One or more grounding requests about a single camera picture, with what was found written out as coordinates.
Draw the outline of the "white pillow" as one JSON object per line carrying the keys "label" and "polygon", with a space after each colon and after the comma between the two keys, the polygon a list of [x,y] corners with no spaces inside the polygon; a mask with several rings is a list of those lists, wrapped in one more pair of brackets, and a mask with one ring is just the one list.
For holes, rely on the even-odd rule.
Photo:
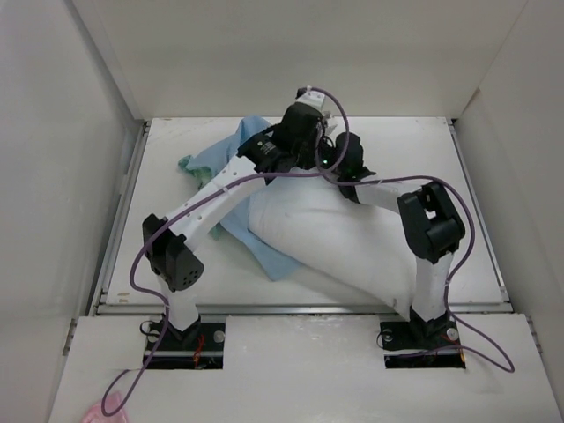
{"label": "white pillow", "polygon": [[249,199],[249,230],[295,259],[319,303],[382,304],[408,317],[415,256],[396,213],[345,199],[322,178],[278,178]]}

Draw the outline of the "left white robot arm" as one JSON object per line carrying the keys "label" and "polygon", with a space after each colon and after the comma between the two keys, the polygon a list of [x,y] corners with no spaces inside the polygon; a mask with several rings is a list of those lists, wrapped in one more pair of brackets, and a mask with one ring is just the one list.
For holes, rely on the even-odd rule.
{"label": "left white robot arm", "polygon": [[326,93],[301,88],[281,121],[248,137],[234,156],[183,206],[142,224],[143,253],[160,278],[165,316],[160,337],[188,349],[202,336],[201,318],[191,287],[204,273],[196,250],[228,213],[269,183],[301,177],[315,164],[326,133]]}

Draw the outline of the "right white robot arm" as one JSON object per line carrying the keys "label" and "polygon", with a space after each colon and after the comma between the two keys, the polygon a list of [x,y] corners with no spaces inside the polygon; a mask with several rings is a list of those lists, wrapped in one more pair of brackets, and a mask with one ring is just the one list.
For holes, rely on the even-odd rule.
{"label": "right white robot arm", "polygon": [[378,182],[375,173],[364,166],[360,138],[354,134],[341,133],[334,141],[321,136],[315,145],[315,162],[330,172],[329,181],[337,184],[343,197],[396,213],[416,257],[409,320],[382,323],[382,347],[394,352],[446,345],[456,325],[445,305],[445,288],[465,227],[444,185]]}

